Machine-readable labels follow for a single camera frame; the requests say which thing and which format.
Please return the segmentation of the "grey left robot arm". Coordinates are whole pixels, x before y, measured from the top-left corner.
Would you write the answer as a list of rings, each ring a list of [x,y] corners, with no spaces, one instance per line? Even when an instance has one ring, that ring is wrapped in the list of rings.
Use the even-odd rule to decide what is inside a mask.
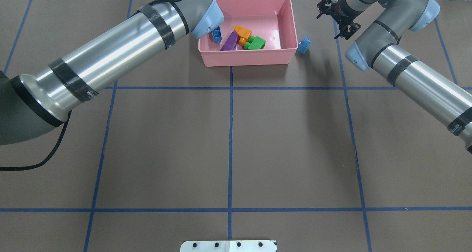
[[[49,133],[121,76],[187,34],[200,39],[223,21],[217,0],[154,0],[36,74],[1,74],[1,145]]]

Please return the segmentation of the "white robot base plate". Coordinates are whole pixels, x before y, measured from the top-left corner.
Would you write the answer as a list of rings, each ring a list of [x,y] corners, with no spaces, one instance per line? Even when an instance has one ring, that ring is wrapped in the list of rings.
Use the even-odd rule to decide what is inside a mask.
[[[277,252],[277,242],[273,240],[210,240],[185,241],[181,252]]]

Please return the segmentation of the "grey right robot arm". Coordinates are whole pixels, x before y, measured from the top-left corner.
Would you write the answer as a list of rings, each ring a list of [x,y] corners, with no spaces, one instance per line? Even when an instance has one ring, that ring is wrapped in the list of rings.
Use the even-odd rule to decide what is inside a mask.
[[[375,4],[382,12],[346,50],[346,59],[359,70],[377,72],[462,139],[471,151],[471,94],[406,45],[406,34],[430,25],[440,5],[435,0],[339,0],[335,10],[353,21]]]

